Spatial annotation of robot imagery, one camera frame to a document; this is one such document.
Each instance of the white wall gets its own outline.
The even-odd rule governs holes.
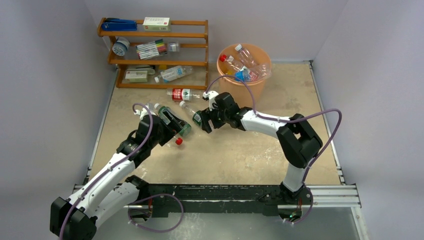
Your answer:
[[[372,239],[422,239],[424,2],[350,0],[313,68]],[[335,126],[336,117],[329,118]]]
[[[209,56],[250,43],[274,61],[313,59],[347,0],[85,0],[96,24],[102,18],[208,20]]]
[[[56,239],[50,205],[81,183],[113,72],[83,0],[0,1],[0,232]]]

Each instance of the shelf board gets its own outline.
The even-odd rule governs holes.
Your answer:
[[[133,47],[135,47],[135,46],[137,46],[137,45],[140,45],[140,44],[146,44],[147,42],[131,42],[129,45],[130,46],[133,46]],[[179,44],[179,47],[180,48],[194,48],[194,49],[205,49],[205,48],[207,48],[208,47],[208,45],[207,44],[205,44],[205,43],[180,43]]]
[[[208,63],[204,61],[174,61],[174,60],[127,60],[127,59],[111,59],[109,64],[119,65],[171,65],[171,66],[200,66],[205,67]]]
[[[202,85],[171,85],[171,84],[146,84],[146,83],[117,83],[118,88],[136,88],[136,89],[199,89],[206,90],[208,86]]]
[[[135,20],[137,24],[143,24],[144,19]],[[206,21],[186,21],[186,20],[171,20],[171,25],[187,25],[187,26],[205,26],[207,24]]]
[[[204,33],[188,33],[188,32],[162,32],[162,31],[103,31],[99,33],[100,37],[162,37],[162,38],[195,38],[204,39]]]

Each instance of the green label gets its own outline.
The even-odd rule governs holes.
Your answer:
[[[202,118],[200,117],[200,111],[197,111],[192,118],[193,122],[199,126],[202,127]]]

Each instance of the water bottle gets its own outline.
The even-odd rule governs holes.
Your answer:
[[[192,130],[192,126],[181,119],[174,111],[168,106],[156,103],[154,109],[157,111],[157,115],[165,122],[166,125],[170,126],[176,133],[181,137],[187,136]]]
[[[194,106],[188,105],[185,101],[181,101],[179,106],[184,109],[184,112],[193,120],[193,122],[202,128],[201,111]]]
[[[227,57],[225,54],[223,54],[219,57],[219,60],[225,64],[229,72],[237,73],[243,71],[243,69],[247,69],[247,67],[245,67],[243,63],[235,60],[234,57],[231,55]]]
[[[239,44],[235,46],[234,49],[237,51],[240,62],[243,63],[247,68],[250,69],[258,65],[247,48]]]
[[[192,102],[201,99],[203,91],[188,88],[168,88],[166,94],[172,97],[172,100],[175,102]]]
[[[235,74],[236,78],[241,79],[245,83],[265,80],[271,77],[271,66],[268,63],[257,65],[255,67],[244,69]]]
[[[160,74],[154,77],[156,83],[163,80],[164,83],[169,83],[175,79],[179,79],[193,73],[192,66],[174,66],[172,68],[161,71]]]

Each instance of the gray floor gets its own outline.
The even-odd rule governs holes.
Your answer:
[[[219,73],[210,71],[210,79]],[[204,72],[195,72],[175,80],[178,84],[193,84]],[[321,110],[308,64],[273,64],[272,77],[266,80],[257,110],[276,116],[304,116]],[[161,103],[172,108],[191,123],[183,110],[166,95],[165,89],[115,88],[104,121],[90,177],[97,174],[114,154],[128,133],[136,129],[139,118],[134,116],[133,103]],[[206,101],[193,103],[198,109]],[[309,120],[323,142],[328,132],[322,116]],[[280,184],[288,161],[277,139],[252,131],[240,131],[225,125],[212,133],[193,126],[181,147],[172,142],[155,147],[151,156],[132,174],[149,183],[169,184]],[[311,168],[308,185],[340,185],[331,146]]]
[[[143,226],[168,229],[180,213],[152,218]],[[314,208],[303,222],[291,226],[279,217],[261,214],[187,213],[171,232],[154,233],[128,224],[125,209],[98,229],[94,240],[359,240],[351,209]]]

